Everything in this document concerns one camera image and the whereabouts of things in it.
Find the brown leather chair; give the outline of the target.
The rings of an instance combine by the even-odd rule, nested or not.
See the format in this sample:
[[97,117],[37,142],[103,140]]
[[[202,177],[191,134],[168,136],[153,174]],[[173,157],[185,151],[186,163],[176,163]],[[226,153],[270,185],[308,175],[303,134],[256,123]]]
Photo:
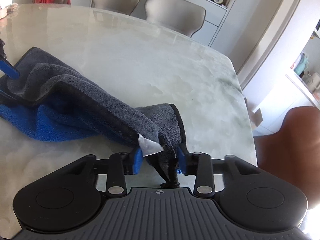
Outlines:
[[254,137],[258,167],[298,187],[319,205],[319,109],[290,109],[276,133]]

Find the grey and blue towel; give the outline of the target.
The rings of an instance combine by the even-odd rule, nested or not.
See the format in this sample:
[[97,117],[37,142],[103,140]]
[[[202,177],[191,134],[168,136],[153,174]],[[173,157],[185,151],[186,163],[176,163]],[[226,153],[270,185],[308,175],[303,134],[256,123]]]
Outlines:
[[70,141],[96,135],[140,147],[148,163],[177,187],[177,147],[185,142],[173,104],[133,108],[46,51],[33,47],[14,66],[18,79],[1,77],[1,117],[30,138]]

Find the mint green kettle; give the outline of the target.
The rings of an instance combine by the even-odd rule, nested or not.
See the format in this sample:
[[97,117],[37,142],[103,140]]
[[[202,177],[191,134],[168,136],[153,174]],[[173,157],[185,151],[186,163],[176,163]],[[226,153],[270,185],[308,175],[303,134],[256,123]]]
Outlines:
[[302,74],[302,72],[304,72],[304,70],[306,70],[308,65],[309,65],[309,57],[308,57],[308,55],[306,55],[306,53],[302,53],[300,61],[297,64],[296,68],[294,69],[294,72],[300,76]]

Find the beige chair near cabinet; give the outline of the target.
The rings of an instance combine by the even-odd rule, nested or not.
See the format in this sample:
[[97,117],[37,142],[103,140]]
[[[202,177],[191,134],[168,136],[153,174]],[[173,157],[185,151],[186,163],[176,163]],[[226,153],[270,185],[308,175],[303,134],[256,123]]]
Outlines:
[[206,10],[185,0],[147,0],[146,20],[192,37],[204,23]]

